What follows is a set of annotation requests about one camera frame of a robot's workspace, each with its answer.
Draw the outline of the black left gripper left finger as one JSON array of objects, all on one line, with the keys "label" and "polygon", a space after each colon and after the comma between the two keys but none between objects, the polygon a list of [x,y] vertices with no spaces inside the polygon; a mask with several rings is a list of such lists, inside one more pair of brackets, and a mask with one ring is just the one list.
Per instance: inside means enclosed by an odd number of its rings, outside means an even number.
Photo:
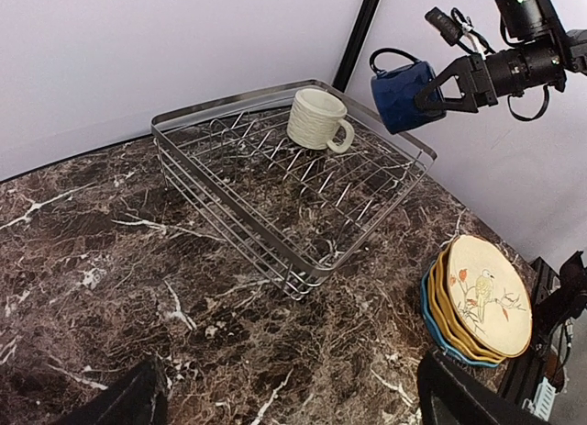
[{"label": "black left gripper left finger", "polygon": [[107,390],[55,424],[166,424],[168,387],[161,359],[151,356]]}]

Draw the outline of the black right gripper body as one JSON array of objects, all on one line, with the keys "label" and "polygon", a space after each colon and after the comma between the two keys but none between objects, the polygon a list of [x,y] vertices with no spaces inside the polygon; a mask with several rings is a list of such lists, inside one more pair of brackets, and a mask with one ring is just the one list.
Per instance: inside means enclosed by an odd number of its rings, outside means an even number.
[{"label": "black right gripper body", "polygon": [[546,43],[501,50],[484,59],[475,53],[469,61],[476,108],[494,106],[503,96],[521,97],[526,89],[536,86],[553,87],[561,93],[566,88],[559,52]]}]

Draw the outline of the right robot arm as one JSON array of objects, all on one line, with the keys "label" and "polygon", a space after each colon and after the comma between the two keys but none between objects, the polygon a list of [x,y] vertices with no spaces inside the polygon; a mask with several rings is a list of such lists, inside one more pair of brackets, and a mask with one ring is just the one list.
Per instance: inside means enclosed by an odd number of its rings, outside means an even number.
[{"label": "right robot arm", "polygon": [[533,117],[513,113],[522,122],[541,118],[548,109],[550,87],[563,92],[566,73],[586,73],[586,31],[565,30],[551,0],[494,0],[500,34],[509,46],[494,50],[458,9],[449,15],[434,7],[425,20],[451,46],[467,52],[453,61],[417,95],[423,111],[476,113],[495,106],[500,97],[521,97],[540,86],[543,102]]}]

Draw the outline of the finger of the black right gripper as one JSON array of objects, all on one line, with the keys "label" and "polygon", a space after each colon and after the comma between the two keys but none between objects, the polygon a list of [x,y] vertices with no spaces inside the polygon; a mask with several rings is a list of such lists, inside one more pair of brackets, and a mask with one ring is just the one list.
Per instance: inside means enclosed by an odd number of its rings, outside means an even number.
[{"label": "finger of the black right gripper", "polygon": [[444,71],[434,77],[426,86],[415,95],[415,105],[426,111],[426,95],[433,92],[442,92],[442,86],[449,80],[454,80],[461,94],[470,94],[469,90],[469,58],[460,57],[453,61]]},{"label": "finger of the black right gripper", "polygon": [[431,117],[444,117],[449,112],[476,113],[477,103],[474,95],[444,96],[442,92],[426,95],[426,114]]}]

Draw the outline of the cream ceramic mug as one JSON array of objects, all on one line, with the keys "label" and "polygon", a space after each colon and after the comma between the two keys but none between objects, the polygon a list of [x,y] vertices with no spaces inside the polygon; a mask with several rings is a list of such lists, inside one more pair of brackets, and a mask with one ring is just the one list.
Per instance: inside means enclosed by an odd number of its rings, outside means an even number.
[{"label": "cream ceramic mug", "polygon": [[308,150],[344,153],[355,137],[353,126],[346,120],[347,114],[345,104],[326,91],[298,90],[290,110],[287,136]]}]

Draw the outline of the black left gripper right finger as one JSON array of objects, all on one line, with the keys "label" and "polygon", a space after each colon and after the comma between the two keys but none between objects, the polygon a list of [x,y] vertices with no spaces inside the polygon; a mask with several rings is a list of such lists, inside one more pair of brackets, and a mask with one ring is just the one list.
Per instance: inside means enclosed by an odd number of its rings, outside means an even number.
[{"label": "black left gripper right finger", "polygon": [[497,396],[438,351],[426,352],[419,363],[417,388],[424,425],[545,423]]}]

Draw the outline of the dark blue ceramic mug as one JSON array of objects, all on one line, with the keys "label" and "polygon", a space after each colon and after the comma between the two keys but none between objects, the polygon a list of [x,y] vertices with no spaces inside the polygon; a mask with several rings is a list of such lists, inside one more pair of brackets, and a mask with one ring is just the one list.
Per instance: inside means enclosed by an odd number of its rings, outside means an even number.
[{"label": "dark blue ceramic mug", "polygon": [[[402,56],[411,63],[390,71],[380,69],[375,61],[385,53]],[[439,121],[447,115],[446,110],[421,110],[415,104],[415,96],[436,77],[428,62],[404,50],[381,48],[371,54],[369,65],[374,73],[372,97],[383,125],[392,135]]]}]

